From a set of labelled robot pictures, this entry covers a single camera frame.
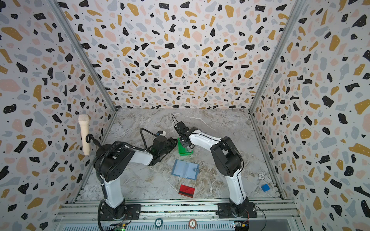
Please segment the green plastic card tray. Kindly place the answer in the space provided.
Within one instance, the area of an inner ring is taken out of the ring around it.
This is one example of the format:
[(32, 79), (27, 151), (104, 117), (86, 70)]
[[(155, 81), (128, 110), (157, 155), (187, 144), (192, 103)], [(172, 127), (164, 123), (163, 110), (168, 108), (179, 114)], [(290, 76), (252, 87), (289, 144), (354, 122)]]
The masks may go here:
[(178, 154), (179, 154), (179, 156), (181, 156), (181, 157), (190, 156), (190, 155), (192, 155), (194, 153), (194, 150), (193, 149), (190, 149), (188, 146), (187, 147), (184, 147), (181, 144), (179, 138), (177, 140), (178, 140), (177, 147), (178, 147)]

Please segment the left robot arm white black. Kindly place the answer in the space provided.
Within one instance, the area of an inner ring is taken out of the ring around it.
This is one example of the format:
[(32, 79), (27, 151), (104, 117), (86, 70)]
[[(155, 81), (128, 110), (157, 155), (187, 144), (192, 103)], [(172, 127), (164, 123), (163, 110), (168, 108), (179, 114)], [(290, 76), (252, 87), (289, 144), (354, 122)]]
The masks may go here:
[(123, 217), (126, 210), (120, 177), (128, 164), (154, 166), (173, 151), (178, 140), (159, 135), (147, 150), (124, 141), (105, 145), (101, 145), (97, 140), (93, 142), (98, 146), (93, 166), (102, 186), (105, 210), (110, 217), (119, 219)]

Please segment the red card black stripe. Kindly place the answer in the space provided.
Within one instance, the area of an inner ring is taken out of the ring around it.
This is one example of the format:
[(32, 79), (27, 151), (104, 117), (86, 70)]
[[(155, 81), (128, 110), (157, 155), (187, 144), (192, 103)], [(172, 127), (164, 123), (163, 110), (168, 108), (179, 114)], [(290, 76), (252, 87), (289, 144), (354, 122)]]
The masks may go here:
[(195, 193), (195, 188), (181, 184), (178, 193), (180, 195), (193, 198), (194, 193)]

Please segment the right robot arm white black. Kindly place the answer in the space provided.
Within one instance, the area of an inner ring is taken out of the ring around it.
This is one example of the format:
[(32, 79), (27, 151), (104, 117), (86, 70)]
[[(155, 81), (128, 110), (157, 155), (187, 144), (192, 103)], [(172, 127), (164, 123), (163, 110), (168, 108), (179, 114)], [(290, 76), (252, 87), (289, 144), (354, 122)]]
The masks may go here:
[(233, 141), (227, 136), (217, 138), (197, 128), (188, 128), (183, 122), (178, 122), (174, 128), (183, 147), (200, 146), (211, 152), (217, 170), (226, 178), (231, 214), (235, 217), (246, 215), (249, 199), (241, 179), (244, 160)]

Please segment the blue card holder wallet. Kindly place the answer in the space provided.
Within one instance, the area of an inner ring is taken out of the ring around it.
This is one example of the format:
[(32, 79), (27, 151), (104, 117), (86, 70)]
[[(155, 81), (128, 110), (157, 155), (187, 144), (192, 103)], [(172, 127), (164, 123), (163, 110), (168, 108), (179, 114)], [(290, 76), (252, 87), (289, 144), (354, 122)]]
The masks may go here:
[(199, 174), (199, 164), (183, 160), (175, 160), (171, 175), (196, 180)]

